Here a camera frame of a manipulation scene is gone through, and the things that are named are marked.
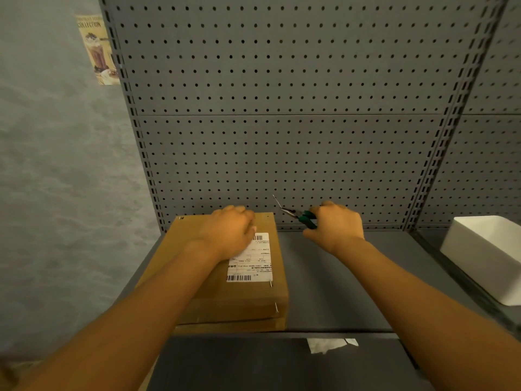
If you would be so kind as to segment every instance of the white container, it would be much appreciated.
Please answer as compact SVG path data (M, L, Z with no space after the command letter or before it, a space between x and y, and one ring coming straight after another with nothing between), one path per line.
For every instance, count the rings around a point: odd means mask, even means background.
M496 215L455 217L441 252L507 306L521 305L521 226Z

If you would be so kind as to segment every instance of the pliers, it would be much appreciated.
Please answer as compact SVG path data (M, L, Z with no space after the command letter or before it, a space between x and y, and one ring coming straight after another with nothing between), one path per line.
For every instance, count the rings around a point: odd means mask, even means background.
M275 195L273 195L273 197L276 200L277 204L279 205L279 207L280 207L280 209L282 210L283 213L288 214L292 218L298 219L298 221L300 223L303 223L309 229L316 229L317 228L316 224L314 224L311 221L312 219L317 219L317 217L311 211L305 210L305 211L302 212L300 210L286 209L286 208L284 208L284 207L282 207L280 205L280 203L277 200L277 198L275 197Z

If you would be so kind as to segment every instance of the drink poster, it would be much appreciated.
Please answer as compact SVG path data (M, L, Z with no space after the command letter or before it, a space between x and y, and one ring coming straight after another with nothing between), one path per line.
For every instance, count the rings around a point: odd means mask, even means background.
M118 70L101 15L76 15L76 21L98 82L101 85L119 85Z

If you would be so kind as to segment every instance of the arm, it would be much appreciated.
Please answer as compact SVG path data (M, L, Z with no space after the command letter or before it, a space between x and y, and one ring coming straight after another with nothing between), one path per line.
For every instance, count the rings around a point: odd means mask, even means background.
M390 261L365 241L358 213L330 201L304 236L346 265L436 389L521 387L521 343Z
M215 265L251 242L254 214L216 210L182 252L39 365L17 390L136 390Z

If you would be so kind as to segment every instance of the cardboard box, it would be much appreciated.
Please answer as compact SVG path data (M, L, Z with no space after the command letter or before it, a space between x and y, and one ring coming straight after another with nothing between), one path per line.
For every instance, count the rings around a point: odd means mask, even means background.
M198 235L208 215L178 216L138 282L145 282ZM256 213L257 233L269 233L273 282L227 282L228 261L219 263L180 316L175 334L284 330L288 285L273 213Z

